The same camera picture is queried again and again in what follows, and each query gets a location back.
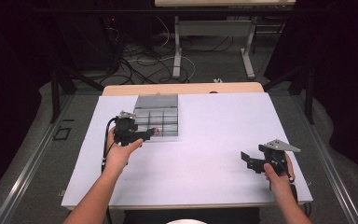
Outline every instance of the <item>table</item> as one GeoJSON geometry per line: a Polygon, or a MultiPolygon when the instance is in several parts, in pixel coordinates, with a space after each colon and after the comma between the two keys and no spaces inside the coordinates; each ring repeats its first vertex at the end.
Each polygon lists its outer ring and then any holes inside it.
{"type": "MultiPolygon", "coordinates": [[[[256,7],[293,5],[296,0],[155,0],[156,7],[256,7]]],[[[173,61],[173,77],[180,76],[182,49],[181,35],[235,35],[246,36],[245,48],[241,49],[241,57],[249,79],[255,79],[249,51],[255,35],[257,17],[250,21],[179,21],[175,17],[175,57],[173,61]]]]}
{"type": "MultiPolygon", "coordinates": [[[[179,136],[146,141],[119,178],[110,208],[167,209],[274,204],[264,175],[246,168],[241,151],[263,159],[257,145],[287,142],[269,95],[258,83],[107,87],[100,97],[62,200],[73,209],[101,172],[104,130],[121,110],[132,111],[137,94],[178,94],[179,136]]],[[[296,157],[298,201],[312,201],[296,157]]]]}

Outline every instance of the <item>person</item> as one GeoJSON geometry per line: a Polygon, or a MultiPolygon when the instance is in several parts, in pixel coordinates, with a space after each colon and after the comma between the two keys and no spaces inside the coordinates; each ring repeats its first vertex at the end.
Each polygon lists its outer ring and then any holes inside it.
{"type": "MultiPolygon", "coordinates": [[[[111,146],[107,154],[106,165],[102,174],[95,181],[80,203],[63,222],[70,223],[103,223],[106,208],[114,192],[115,184],[124,167],[128,163],[131,153],[143,143],[142,138],[122,147],[114,143],[114,129],[108,133],[107,146],[111,146]]],[[[294,176],[293,164],[286,154],[289,173],[294,176]]],[[[271,183],[271,191],[279,206],[285,221],[291,223],[311,223],[302,212],[293,196],[287,175],[277,175],[272,166],[264,164],[266,179],[271,183]]]]}

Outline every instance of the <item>gray carpet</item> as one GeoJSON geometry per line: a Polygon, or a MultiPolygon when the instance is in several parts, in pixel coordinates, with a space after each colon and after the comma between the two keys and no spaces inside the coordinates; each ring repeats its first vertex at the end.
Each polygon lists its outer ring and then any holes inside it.
{"type": "MultiPolygon", "coordinates": [[[[213,49],[224,39],[224,37],[198,37],[189,39],[187,42],[184,41],[183,44],[187,44],[184,47],[191,46],[191,49],[213,49]]],[[[229,41],[230,39],[220,46],[221,49],[230,46],[229,41]]],[[[224,51],[184,51],[183,56],[190,59],[196,66],[196,72],[190,79],[190,82],[213,82],[213,79],[216,77],[222,78],[225,82],[249,81],[245,77],[239,54],[239,46],[242,44],[242,41],[240,38],[234,38],[230,48],[224,51]]],[[[255,81],[262,84],[267,82],[262,75],[276,41],[276,36],[260,36],[257,38],[256,53],[251,55],[251,61],[257,75],[255,81]]],[[[134,53],[130,47],[127,50],[126,54],[134,53]]],[[[170,51],[167,48],[159,50],[160,53],[170,51]]],[[[139,58],[139,56],[135,55],[126,58],[133,60],[139,58]]],[[[154,72],[164,68],[162,64],[147,67],[137,63],[131,64],[146,76],[151,76],[154,72]]],[[[194,69],[192,63],[183,60],[183,67],[189,74],[192,74],[194,69]]],[[[120,68],[117,74],[127,76],[128,69],[125,67],[120,68]]],[[[97,76],[103,75],[103,73],[98,74],[93,72],[91,75],[101,80],[102,78],[97,76]]],[[[168,75],[169,72],[167,70],[161,70],[150,78],[158,82],[160,78],[168,75]]],[[[110,77],[104,80],[103,84],[118,84],[125,80],[122,77],[110,77]]],[[[138,84],[141,82],[136,77],[133,80],[138,84]]],[[[177,80],[171,79],[168,82],[173,83],[177,82],[177,80]]],[[[76,81],[76,85],[80,91],[75,96],[66,98],[69,99],[69,106],[62,114],[60,121],[57,122],[54,132],[56,133],[56,139],[64,138],[68,129],[70,129],[69,135],[66,140],[53,140],[54,136],[52,136],[51,140],[48,141],[46,152],[41,162],[37,164],[38,166],[32,181],[27,186],[20,202],[15,204],[16,206],[9,223],[61,223],[68,214],[66,209],[60,207],[62,197],[59,196],[59,193],[60,190],[66,188],[69,182],[76,163],[78,150],[88,129],[98,97],[96,95],[98,92],[92,91],[84,83],[76,81]]],[[[303,149],[296,156],[304,176],[311,182],[310,191],[314,202],[312,203],[310,218],[315,223],[347,223],[349,221],[340,205],[341,201],[338,200],[335,189],[331,185],[331,179],[326,174],[321,164],[321,158],[315,149],[314,139],[310,136],[310,131],[301,117],[302,114],[296,107],[297,98],[288,96],[286,91],[284,91],[285,88],[286,85],[283,83],[272,90],[271,99],[289,141],[294,146],[303,149]]],[[[16,183],[17,178],[21,175],[25,164],[32,157],[36,149],[40,147],[39,144],[49,127],[49,119],[51,118],[49,85],[43,87],[40,91],[43,95],[43,102],[39,108],[38,115],[16,158],[10,164],[7,173],[1,180],[0,208],[16,183]]],[[[332,155],[339,176],[345,183],[348,194],[350,194],[352,202],[358,210],[358,166],[328,146],[328,138],[333,130],[331,121],[326,116],[323,107],[317,102],[315,102],[313,111],[316,122],[315,127],[322,137],[327,150],[332,155]]],[[[114,218],[114,223],[121,223],[123,213],[122,211],[114,211],[112,212],[112,217],[114,218]]],[[[261,208],[260,217],[262,223],[283,223],[280,212],[274,206],[261,208]]]]}

